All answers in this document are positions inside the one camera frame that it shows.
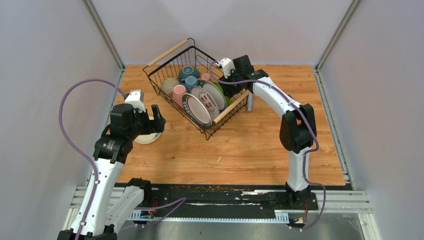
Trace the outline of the white plate red characters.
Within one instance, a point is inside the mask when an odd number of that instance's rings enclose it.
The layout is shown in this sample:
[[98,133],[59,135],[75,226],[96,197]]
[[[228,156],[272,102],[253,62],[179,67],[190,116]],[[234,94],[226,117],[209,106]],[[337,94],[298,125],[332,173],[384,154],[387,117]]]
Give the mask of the white plate red characters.
[[205,91],[202,87],[199,87],[199,86],[193,87],[191,89],[191,94],[194,95],[198,100],[200,100],[203,103],[212,121],[219,116],[220,110],[217,106],[217,103],[209,95],[209,93]]

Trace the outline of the white plate dark striped rim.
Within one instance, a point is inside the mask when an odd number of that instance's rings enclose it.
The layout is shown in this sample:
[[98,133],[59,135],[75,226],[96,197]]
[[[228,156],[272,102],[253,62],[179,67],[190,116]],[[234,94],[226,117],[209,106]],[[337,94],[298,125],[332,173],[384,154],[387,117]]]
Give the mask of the white plate dark striped rim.
[[190,93],[182,96],[182,107],[190,119],[201,129],[210,129],[213,125],[211,116],[204,104]]

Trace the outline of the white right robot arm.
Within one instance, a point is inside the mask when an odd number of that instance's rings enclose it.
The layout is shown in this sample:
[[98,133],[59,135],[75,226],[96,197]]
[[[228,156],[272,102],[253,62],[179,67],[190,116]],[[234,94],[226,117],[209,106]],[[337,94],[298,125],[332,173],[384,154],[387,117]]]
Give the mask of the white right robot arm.
[[283,92],[262,69],[255,70],[247,55],[215,63],[223,71],[218,78],[224,95],[233,97],[241,90],[248,90],[264,100],[280,117],[279,139],[288,152],[289,174],[286,182],[285,201],[292,209],[298,209],[309,196],[309,153],[317,142],[314,109],[301,104]]

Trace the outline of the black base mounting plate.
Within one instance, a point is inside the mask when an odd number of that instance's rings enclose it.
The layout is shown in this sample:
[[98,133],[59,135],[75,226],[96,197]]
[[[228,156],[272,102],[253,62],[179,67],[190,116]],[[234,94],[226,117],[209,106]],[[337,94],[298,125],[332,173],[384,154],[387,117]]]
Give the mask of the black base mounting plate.
[[190,219],[272,219],[275,211],[293,211],[303,216],[319,209],[316,195],[294,200],[285,185],[164,184],[154,183],[141,203],[163,217],[172,210],[171,202],[186,200],[173,213],[173,218]]

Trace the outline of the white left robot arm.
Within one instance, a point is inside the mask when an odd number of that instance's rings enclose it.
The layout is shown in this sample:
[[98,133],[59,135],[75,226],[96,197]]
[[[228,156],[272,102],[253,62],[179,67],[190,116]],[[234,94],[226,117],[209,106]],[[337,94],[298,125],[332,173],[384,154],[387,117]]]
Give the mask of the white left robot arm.
[[159,106],[151,105],[152,116],[139,103],[121,103],[110,112],[108,124],[94,144],[93,156],[83,156],[92,166],[88,190],[78,215],[67,230],[59,232],[59,240],[116,240],[130,213],[138,206],[153,201],[151,183],[132,178],[111,209],[107,205],[118,175],[133,149],[134,140],[142,135],[162,133],[166,120]]

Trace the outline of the small mauve cup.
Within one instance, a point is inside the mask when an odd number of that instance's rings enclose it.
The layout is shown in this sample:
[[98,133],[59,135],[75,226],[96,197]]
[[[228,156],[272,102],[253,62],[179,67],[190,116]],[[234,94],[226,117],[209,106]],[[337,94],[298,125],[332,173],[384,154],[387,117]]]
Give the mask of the small mauve cup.
[[200,79],[203,81],[211,81],[211,75],[209,73],[203,73]]

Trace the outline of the beige ceramic bowl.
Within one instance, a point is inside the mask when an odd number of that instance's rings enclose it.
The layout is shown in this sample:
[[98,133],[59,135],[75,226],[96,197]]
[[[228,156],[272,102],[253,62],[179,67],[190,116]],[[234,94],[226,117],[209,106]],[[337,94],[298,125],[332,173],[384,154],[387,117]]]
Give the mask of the beige ceramic bowl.
[[180,81],[175,77],[170,77],[164,80],[161,84],[161,90],[164,91],[169,97],[172,97],[174,87],[179,85]]

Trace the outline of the lime green plate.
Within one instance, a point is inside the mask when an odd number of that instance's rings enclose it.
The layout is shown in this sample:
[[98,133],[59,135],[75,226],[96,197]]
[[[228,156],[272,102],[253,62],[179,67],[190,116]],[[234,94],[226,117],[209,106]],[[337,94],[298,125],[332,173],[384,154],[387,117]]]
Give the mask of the lime green plate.
[[212,82],[219,90],[220,92],[223,94],[225,101],[226,101],[226,105],[230,106],[232,104],[232,100],[231,98],[229,98],[228,96],[225,95],[223,88],[221,87],[220,83],[217,81],[213,81]]

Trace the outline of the light blue mug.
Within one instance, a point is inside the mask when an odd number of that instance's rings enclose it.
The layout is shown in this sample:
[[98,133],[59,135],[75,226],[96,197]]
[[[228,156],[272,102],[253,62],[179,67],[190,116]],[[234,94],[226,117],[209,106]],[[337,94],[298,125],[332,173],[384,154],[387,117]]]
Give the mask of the light blue mug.
[[199,85],[197,78],[194,76],[183,78],[180,80],[180,83],[185,87],[188,93],[191,93],[191,89]]

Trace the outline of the white plate green lettered rim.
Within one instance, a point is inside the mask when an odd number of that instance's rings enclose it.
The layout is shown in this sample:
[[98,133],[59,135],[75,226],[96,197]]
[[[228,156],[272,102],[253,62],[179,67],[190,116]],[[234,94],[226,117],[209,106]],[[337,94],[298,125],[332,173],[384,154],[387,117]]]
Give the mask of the white plate green lettered rim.
[[218,109],[222,112],[228,105],[223,93],[212,82],[207,80],[200,80],[198,86],[203,88],[215,100]]

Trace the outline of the pink cup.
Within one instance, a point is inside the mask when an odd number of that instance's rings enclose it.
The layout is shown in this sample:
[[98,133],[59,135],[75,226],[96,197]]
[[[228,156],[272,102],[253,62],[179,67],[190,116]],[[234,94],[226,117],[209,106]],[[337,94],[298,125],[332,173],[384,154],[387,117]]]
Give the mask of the pink cup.
[[177,103],[178,106],[183,107],[183,95],[187,93],[187,89],[184,85],[178,84],[172,90],[172,99]]

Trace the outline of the dark blue ceramic bowl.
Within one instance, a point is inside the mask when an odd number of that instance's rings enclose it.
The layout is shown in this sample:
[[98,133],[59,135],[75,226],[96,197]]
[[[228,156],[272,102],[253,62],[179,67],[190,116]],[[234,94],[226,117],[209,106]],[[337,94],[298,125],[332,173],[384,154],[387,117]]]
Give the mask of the dark blue ceramic bowl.
[[179,80],[186,79],[187,77],[195,77],[196,79],[201,77],[199,70],[192,65],[183,66],[178,73]]

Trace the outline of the cream plate black splotch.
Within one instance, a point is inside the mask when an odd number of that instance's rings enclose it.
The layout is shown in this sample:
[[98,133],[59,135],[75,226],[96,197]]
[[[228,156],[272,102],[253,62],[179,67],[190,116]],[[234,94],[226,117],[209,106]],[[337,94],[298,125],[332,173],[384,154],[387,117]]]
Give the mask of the cream plate black splotch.
[[151,144],[155,142],[160,137],[161,134],[162,134],[161,132],[155,132],[151,134],[139,135],[134,139],[134,141],[137,144],[141,144],[141,145]]

